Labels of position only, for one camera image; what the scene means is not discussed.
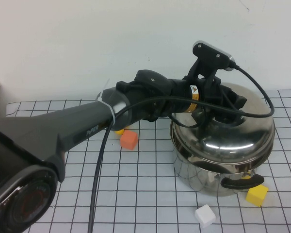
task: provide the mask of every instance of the yellow label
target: yellow label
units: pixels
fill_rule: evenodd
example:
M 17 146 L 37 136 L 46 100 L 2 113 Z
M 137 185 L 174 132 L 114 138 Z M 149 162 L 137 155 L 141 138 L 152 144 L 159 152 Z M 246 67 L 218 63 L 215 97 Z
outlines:
M 198 92 L 197 86 L 191 85 L 190 88 L 191 88 L 191 92 L 192 92 L 192 99 L 199 100 L 199 92 Z M 197 107 L 196 103 L 191 103 L 190 107 L 185 112 L 190 113 L 190 112 L 194 111 L 196 109 L 196 107 Z

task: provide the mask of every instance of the white wall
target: white wall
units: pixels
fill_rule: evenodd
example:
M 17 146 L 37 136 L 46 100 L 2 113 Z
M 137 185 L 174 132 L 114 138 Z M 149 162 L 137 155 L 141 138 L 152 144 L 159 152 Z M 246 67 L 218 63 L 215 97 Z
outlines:
M 13 101 L 93 99 L 139 69 L 182 78 L 200 39 L 291 88 L 291 0 L 0 0 L 0 82 Z

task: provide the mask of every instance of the pot handle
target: pot handle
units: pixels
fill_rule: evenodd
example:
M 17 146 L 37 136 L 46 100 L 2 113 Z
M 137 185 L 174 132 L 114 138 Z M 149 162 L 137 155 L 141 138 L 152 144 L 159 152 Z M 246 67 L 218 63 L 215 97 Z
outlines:
M 223 188 L 229 188 L 229 189 L 249 189 L 254 188 L 264 182 L 264 177 L 255 174 L 253 177 L 249 179 L 239 179 L 239 180 L 232 180 L 230 178 L 223 178 L 221 180 L 221 186 Z

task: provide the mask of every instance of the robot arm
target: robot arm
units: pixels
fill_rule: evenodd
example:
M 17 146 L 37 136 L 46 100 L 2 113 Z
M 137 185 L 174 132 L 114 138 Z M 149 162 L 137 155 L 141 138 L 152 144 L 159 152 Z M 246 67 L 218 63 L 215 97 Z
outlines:
M 116 115 L 123 113 L 117 115 L 113 130 L 141 119 L 172 118 L 179 112 L 191 112 L 197 123 L 205 114 L 231 121 L 239 116 L 273 114 L 270 101 L 267 115 L 239 111 L 246 99 L 221 85 L 215 76 L 218 69 L 240 69 L 228 54 L 205 42 L 196 43 L 193 53 L 198 60 L 182 80 L 140 70 L 134 81 L 118 82 L 116 87 L 104 90 L 102 100 Z M 145 101 L 149 98 L 156 101 Z M 65 152 L 112 121 L 111 110 L 100 101 L 40 116 L 0 119 L 0 233 L 23 232 L 43 215 L 54 198 L 57 181 L 65 178 Z

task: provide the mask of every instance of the yellow cube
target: yellow cube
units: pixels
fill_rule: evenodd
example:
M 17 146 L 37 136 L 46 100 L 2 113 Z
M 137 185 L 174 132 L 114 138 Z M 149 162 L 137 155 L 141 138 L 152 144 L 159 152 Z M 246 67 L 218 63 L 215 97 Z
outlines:
M 250 188 L 246 200 L 256 206 L 261 206 L 264 198 L 267 194 L 268 188 L 263 185 L 258 185 L 257 187 Z
M 122 135 L 123 133 L 124 133 L 124 129 L 122 129 L 122 130 L 119 130 L 119 131 L 114 131 L 116 134 L 118 134 L 118 135 Z

